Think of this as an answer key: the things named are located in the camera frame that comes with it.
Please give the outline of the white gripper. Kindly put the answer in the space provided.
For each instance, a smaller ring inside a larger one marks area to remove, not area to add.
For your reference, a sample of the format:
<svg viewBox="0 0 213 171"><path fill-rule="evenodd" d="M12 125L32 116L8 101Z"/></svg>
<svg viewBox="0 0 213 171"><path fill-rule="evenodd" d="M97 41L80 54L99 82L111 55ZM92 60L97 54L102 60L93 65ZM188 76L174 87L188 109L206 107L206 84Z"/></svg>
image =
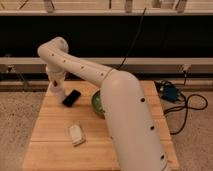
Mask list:
<svg viewBox="0 0 213 171"><path fill-rule="evenodd" d="M64 78L50 78L49 90L56 97L56 99L66 106L71 107L75 101L81 96L78 90L73 90L67 97L64 88Z"/></svg>

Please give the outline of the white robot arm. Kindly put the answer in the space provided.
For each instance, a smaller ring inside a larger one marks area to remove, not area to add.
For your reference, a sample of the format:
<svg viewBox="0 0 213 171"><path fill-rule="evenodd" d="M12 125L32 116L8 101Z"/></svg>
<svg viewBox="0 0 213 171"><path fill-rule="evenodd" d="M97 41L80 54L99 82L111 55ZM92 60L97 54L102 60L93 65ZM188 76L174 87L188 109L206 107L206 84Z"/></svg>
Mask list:
<svg viewBox="0 0 213 171"><path fill-rule="evenodd" d="M72 56L56 37L39 46L51 81L70 72L100 88L101 104L121 171L171 171L139 80L131 73Z"/></svg>

